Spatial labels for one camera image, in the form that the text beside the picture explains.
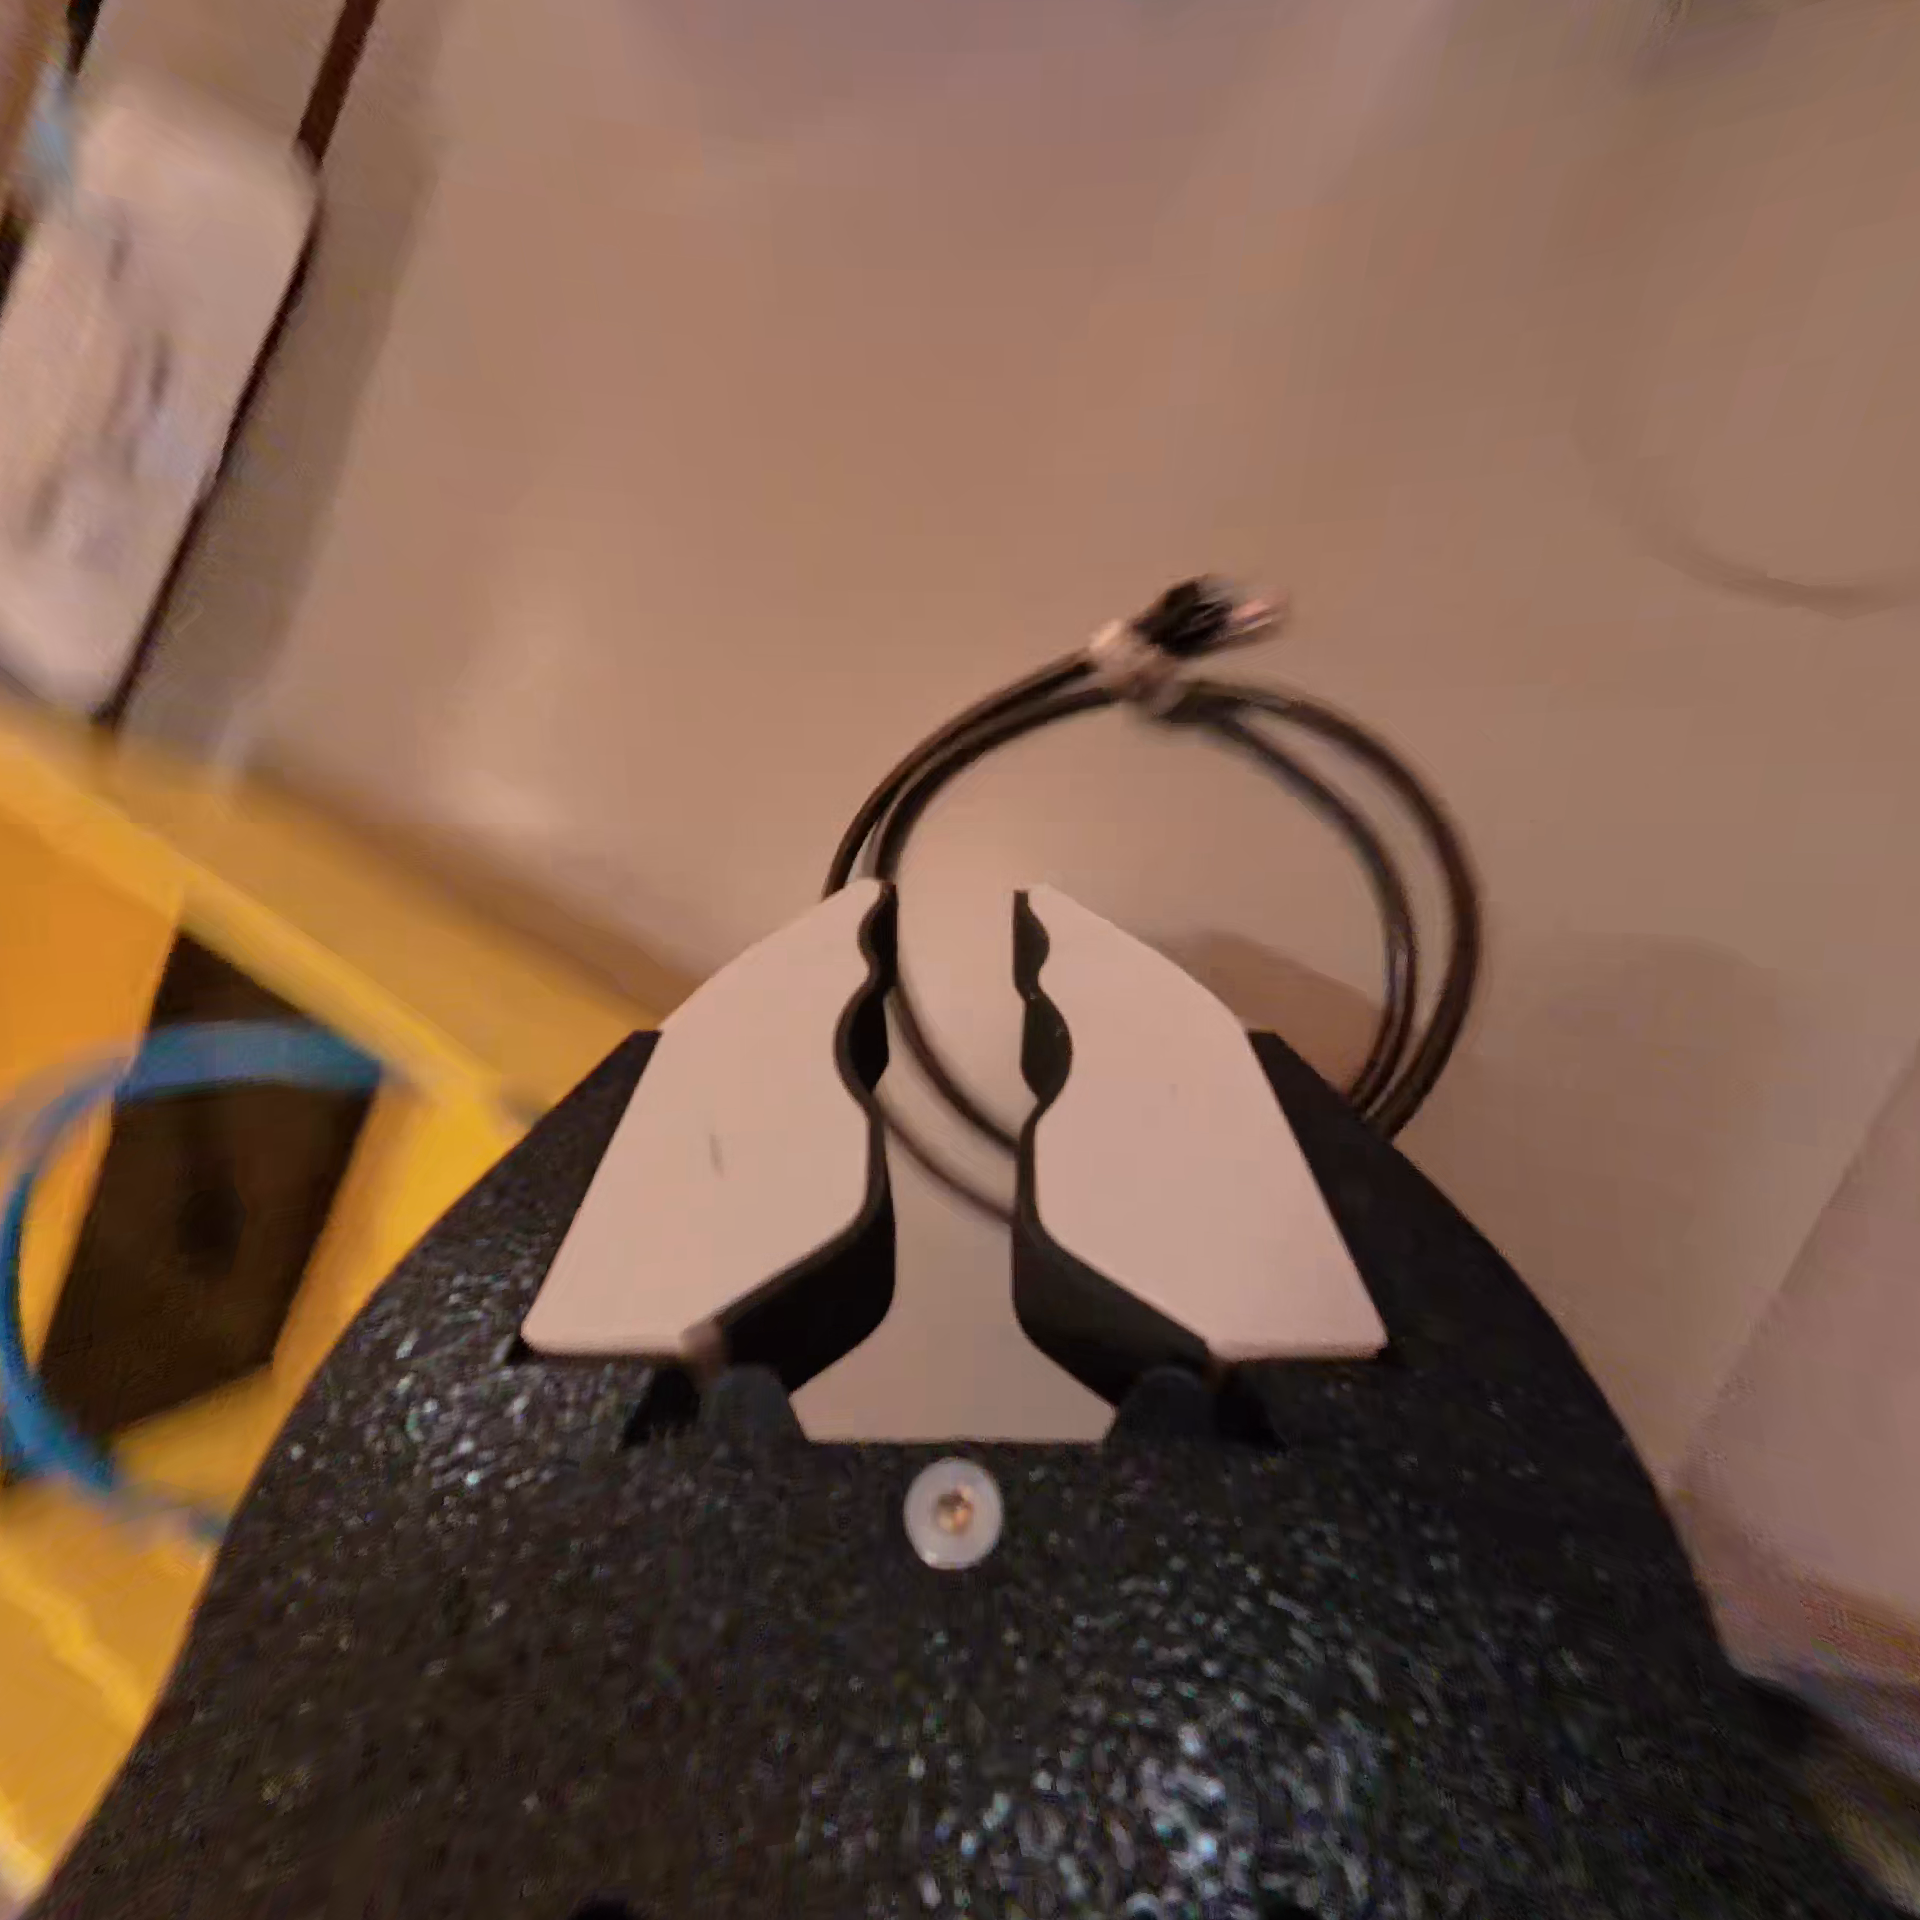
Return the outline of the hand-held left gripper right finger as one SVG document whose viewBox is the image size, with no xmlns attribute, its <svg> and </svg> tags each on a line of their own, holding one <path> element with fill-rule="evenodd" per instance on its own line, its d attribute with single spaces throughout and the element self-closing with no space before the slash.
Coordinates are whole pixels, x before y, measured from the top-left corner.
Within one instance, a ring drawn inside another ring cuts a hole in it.
<svg viewBox="0 0 1920 1920">
<path fill-rule="evenodd" d="M 1381 1309 L 1236 1015 L 1049 883 L 1016 897 L 1016 1315 L 1084 1386 L 1372 1360 Z"/>
</svg>

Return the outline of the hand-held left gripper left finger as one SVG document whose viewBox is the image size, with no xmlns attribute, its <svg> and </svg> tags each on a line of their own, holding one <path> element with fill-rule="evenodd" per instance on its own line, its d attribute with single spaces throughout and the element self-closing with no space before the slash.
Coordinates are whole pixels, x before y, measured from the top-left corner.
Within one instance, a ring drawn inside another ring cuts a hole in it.
<svg viewBox="0 0 1920 1920">
<path fill-rule="evenodd" d="M 549 1360 L 753 1367 L 803 1386 L 896 1294 L 878 1087 L 896 894 L 853 879 L 708 975 L 641 1081 L 521 1319 Z"/>
</svg>

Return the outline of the grey desk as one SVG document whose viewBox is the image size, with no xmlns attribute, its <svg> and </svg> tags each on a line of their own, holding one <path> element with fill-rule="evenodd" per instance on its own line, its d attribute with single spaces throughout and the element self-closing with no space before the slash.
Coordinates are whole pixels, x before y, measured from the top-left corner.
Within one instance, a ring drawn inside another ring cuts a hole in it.
<svg viewBox="0 0 1920 1920">
<path fill-rule="evenodd" d="M 1408 1151 L 1915 1685 L 1915 3 L 380 3 L 129 704 L 641 994 L 1164 585 L 1453 808 Z"/>
</svg>

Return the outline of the yellow plastic bin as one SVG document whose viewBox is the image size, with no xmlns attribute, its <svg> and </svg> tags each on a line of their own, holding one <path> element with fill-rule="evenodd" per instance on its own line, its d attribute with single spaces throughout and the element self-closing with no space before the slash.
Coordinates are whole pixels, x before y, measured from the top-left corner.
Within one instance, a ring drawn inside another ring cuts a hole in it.
<svg viewBox="0 0 1920 1920">
<path fill-rule="evenodd" d="M 317 810 L 4 702 L 4 1173 L 129 1051 L 179 931 L 388 1069 L 268 1368 L 132 1427 L 139 1481 L 232 1507 L 418 1237 L 657 1009 L 464 912 Z M 4 1490 L 4 1904 L 45 1880 L 147 1718 L 208 1569 L 158 1518 Z"/>
</svg>

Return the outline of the white power adapter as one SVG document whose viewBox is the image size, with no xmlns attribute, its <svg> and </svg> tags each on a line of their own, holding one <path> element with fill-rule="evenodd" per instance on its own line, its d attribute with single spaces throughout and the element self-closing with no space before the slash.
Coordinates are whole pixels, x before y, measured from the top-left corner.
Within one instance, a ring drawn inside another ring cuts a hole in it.
<svg viewBox="0 0 1920 1920">
<path fill-rule="evenodd" d="M 312 163 L 121 80 L 66 118 L 2 323 L 4 679 L 72 712 L 126 682 L 313 239 Z"/>
</svg>

